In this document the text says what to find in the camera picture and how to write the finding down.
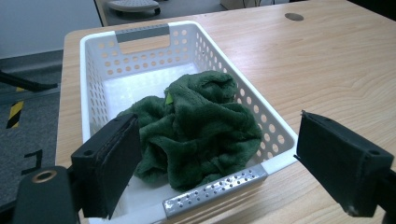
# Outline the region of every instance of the metal strip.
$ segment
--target metal strip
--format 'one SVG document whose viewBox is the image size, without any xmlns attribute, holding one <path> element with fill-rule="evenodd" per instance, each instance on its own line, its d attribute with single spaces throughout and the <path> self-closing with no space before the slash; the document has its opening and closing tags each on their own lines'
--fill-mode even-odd
<svg viewBox="0 0 396 224">
<path fill-rule="evenodd" d="M 117 41 L 119 43 L 122 43 L 132 40 L 150 38 L 154 36 L 169 35 L 169 33 L 169 25 L 161 24 L 116 31 L 116 37 Z"/>
<path fill-rule="evenodd" d="M 262 168 L 262 165 L 257 164 L 205 186 L 189 190 L 174 198 L 165 200 L 163 201 L 163 208 L 167 217 L 173 217 L 205 203 L 213 202 L 225 194 L 263 181 L 267 176 L 268 174 Z"/>
</svg>

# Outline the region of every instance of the yellow black tape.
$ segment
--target yellow black tape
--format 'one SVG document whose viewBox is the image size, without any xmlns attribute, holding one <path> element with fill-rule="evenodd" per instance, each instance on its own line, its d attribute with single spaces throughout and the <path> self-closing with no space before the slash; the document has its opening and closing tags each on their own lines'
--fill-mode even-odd
<svg viewBox="0 0 396 224">
<path fill-rule="evenodd" d="M 17 87 L 17 91 L 23 91 L 22 88 Z M 19 101 L 11 106 L 7 122 L 7 129 L 17 128 L 20 124 L 20 116 L 23 108 L 23 101 Z"/>
</svg>

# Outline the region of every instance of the gray floor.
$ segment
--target gray floor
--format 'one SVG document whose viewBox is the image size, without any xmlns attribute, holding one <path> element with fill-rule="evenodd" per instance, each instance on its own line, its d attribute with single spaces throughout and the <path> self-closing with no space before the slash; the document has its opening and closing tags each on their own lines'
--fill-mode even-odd
<svg viewBox="0 0 396 224">
<path fill-rule="evenodd" d="M 0 69 L 15 77 L 61 83 L 62 51 L 0 60 Z M 16 87 L 0 83 L 0 211 L 16 198 L 19 182 L 35 168 L 54 165 L 60 93 L 23 100 L 19 126 L 7 123 Z"/>
</svg>

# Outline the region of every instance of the basket hole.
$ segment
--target basket hole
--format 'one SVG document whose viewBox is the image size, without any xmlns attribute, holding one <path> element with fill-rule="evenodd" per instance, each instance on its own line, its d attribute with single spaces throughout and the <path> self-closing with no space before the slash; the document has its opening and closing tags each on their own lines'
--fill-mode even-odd
<svg viewBox="0 0 396 224">
<path fill-rule="evenodd" d="M 273 144 L 273 151 L 274 152 L 278 152 L 279 148 L 277 147 L 277 144 Z"/>
<path fill-rule="evenodd" d="M 283 137 L 283 135 L 278 135 L 277 136 L 277 141 L 280 143 L 280 144 L 284 144 L 285 143 L 285 138 Z"/>
<path fill-rule="evenodd" d="M 253 106 L 253 111 L 254 111 L 254 113 L 258 114 L 260 112 L 260 109 L 259 109 L 259 107 L 257 105 L 254 105 Z"/>
<path fill-rule="evenodd" d="M 276 128 L 275 128 L 274 124 L 270 124 L 269 125 L 269 129 L 270 129 L 271 133 L 274 133 L 276 131 Z"/>
<path fill-rule="evenodd" d="M 267 122 L 267 116 L 265 116 L 264 114 L 262 114 L 262 122 Z"/>
<path fill-rule="evenodd" d="M 271 140 L 270 135 L 268 133 L 264 134 L 265 141 L 269 142 Z"/>
<path fill-rule="evenodd" d="M 250 96 L 247 97 L 247 104 L 248 104 L 248 105 L 251 105 L 251 98 L 250 98 Z"/>
</svg>

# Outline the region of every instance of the basket handle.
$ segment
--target basket handle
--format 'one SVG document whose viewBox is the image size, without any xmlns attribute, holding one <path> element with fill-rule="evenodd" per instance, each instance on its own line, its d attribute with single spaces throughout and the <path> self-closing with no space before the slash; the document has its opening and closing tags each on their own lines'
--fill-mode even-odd
<svg viewBox="0 0 396 224">
<path fill-rule="evenodd" d="M 116 31 L 116 37 L 119 43 L 169 34 L 170 31 L 168 24 L 144 26 Z"/>
</svg>

